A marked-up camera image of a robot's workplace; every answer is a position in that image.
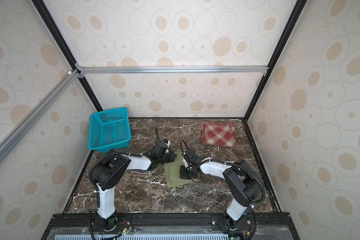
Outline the olive green skirt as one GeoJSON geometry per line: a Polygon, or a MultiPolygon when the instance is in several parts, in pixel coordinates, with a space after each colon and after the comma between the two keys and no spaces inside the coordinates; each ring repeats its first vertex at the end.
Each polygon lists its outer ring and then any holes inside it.
{"type": "Polygon", "coordinates": [[[165,177],[167,182],[167,188],[174,188],[177,186],[182,186],[185,184],[189,184],[191,180],[184,180],[180,178],[180,167],[185,166],[183,162],[183,157],[181,152],[175,152],[176,158],[174,162],[165,163],[164,170],[165,170],[165,177]]]}

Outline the red plaid skirt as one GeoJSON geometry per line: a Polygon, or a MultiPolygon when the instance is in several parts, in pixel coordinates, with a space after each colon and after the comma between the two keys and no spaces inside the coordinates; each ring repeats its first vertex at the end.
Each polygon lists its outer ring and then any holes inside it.
{"type": "Polygon", "coordinates": [[[236,131],[233,122],[201,122],[201,142],[205,145],[235,148],[236,131]]]}

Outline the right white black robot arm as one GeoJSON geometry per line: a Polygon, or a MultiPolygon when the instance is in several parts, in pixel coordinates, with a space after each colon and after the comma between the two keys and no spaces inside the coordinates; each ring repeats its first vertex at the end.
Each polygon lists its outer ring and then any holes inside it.
{"type": "Polygon", "coordinates": [[[184,140],[180,143],[184,166],[180,167],[180,178],[195,180],[199,175],[211,175],[224,179],[233,195],[233,200],[225,211],[225,218],[237,223],[243,215],[253,210],[255,205],[265,201],[266,191],[263,181],[245,161],[225,162],[211,157],[202,158],[184,140]]]}

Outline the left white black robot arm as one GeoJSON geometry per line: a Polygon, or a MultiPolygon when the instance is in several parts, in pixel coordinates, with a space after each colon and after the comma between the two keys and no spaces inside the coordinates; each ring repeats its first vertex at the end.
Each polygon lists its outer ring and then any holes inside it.
{"type": "Polygon", "coordinates": [[[115,214],[115,188],[126,171],[149,171],[175,161],[171,141],[160,140],[158,128],[155,128],[155,132],[155,144],[147,152],[133,155],[110,150],[92,166],[89,178],[97,194],[97,214],[102,219],[107,220],[115,214]]]}

